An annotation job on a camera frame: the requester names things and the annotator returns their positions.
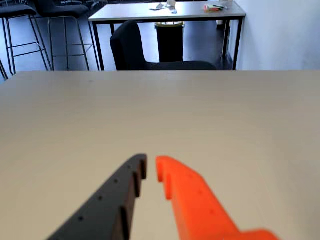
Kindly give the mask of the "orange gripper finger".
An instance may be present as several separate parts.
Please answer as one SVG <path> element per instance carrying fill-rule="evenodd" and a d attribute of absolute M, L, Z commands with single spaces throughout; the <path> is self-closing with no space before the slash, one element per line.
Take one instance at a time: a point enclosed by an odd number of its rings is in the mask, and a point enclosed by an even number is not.
<path fill-rule="evenodd" d="M 170 156 L 155 158 L 157 178 L 171 201 L 181 240 L 276 240 L 266 229 L 239 230 L 204 178 Z"/>

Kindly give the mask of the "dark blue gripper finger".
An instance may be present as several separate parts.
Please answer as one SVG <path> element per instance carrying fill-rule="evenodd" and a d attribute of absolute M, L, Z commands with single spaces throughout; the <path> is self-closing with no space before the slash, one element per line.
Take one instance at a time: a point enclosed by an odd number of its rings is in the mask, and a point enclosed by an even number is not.
<path fill-rule="evenodd" d="M 128 240 L 148 157 L 129 158 L 50 237 L 51 240 Z"/>

